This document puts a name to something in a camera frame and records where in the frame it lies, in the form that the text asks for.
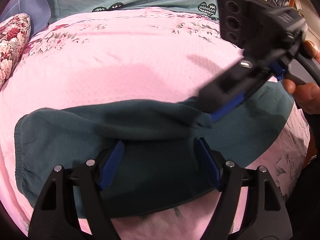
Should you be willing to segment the right hand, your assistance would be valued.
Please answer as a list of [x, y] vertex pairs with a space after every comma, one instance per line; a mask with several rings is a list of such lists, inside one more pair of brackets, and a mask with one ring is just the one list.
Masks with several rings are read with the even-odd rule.
[[[305, 41], [304, 48], [306, 52], [319, 63], [319, 49], [312, 41]], [[319, 87], [314, 83], [306, 83], [297, 86], [293, 81], [284, 79], [284, 89], [293, 96], [299, 107], [306, 113], [320, 113]]]

